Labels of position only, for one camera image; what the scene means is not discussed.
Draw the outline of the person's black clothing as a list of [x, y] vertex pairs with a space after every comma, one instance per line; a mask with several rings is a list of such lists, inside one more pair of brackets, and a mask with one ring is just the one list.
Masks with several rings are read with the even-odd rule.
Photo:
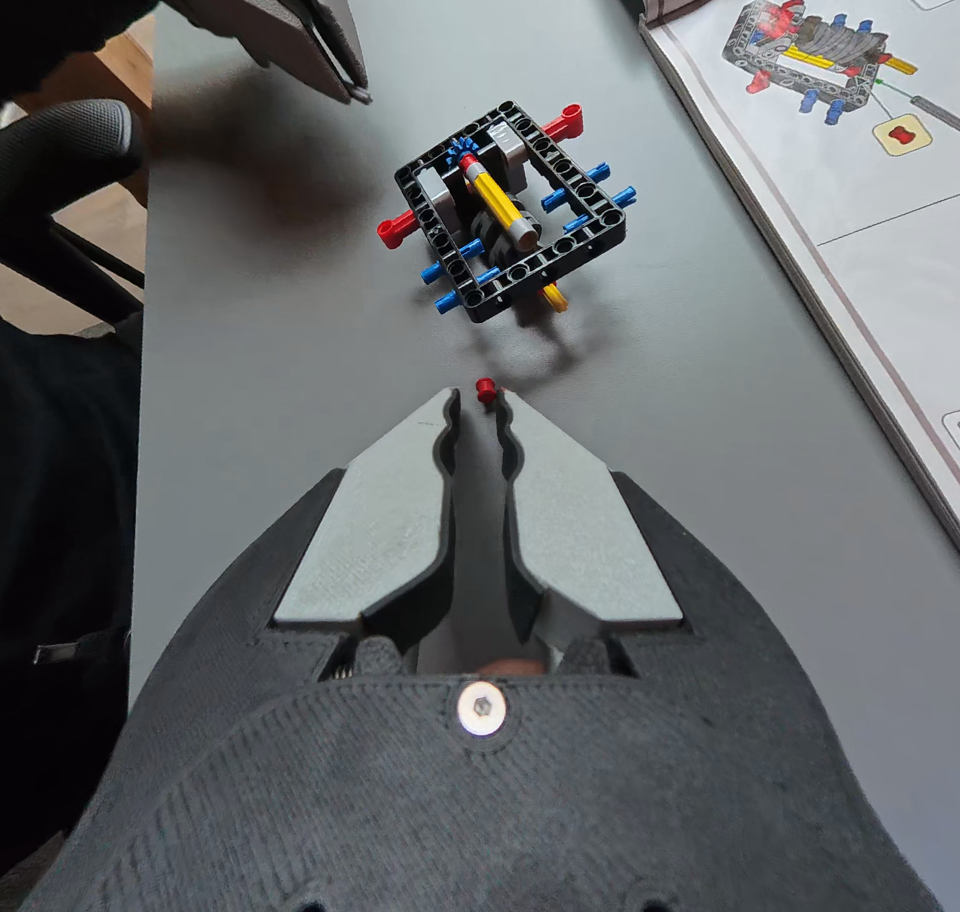
[[142, 318], [2, 320], [2, 875], [72, 830], [126, 720]]

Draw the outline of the lego instruction booklet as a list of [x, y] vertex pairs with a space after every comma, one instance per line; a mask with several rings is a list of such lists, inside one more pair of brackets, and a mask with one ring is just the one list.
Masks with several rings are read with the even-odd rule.
[[954, 543], [959, 0], [639, 0], [638, 30]]

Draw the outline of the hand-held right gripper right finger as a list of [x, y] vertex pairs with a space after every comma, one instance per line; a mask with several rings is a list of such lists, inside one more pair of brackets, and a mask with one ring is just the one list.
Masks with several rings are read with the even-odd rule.
[[606, 462], [501, 390], [505, 567], [517, 637], [556, 654], [581, 639], [673, 631], [684, 613]]

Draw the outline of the black lego frame assembly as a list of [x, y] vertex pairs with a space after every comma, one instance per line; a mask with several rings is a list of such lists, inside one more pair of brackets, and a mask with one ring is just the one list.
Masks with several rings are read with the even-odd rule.
[[376, 233], [391, 251], [423, 235], [422, 282], [447, 282], [438, 314], [480, 324], [534, 297], [561, 314], [561, 279], [622, 243], [637, 189], [610, 194], [607, 162], [584, 169], [562, 148], [583, 130], [578, 103], [541, 125], [501, 102], [395, 172], [407, 209]]

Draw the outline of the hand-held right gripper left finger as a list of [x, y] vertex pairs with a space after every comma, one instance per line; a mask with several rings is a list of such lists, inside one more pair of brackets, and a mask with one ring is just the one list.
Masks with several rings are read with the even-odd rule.
[[460, 390], [442, 388], [340, 471], [274, 626], [418, 649], [453, 597], [459, 431]]

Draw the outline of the black mesh office chair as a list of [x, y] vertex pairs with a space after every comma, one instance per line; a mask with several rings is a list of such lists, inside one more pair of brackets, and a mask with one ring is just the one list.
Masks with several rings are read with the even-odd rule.
[[112, 274], [143, 288], [143, 273], [53, 216], [137, 174], [144, 155], [137, 116], [113, 99], [61, 103], [2, 128], [2, 265], [112, 326], [140, 313]]

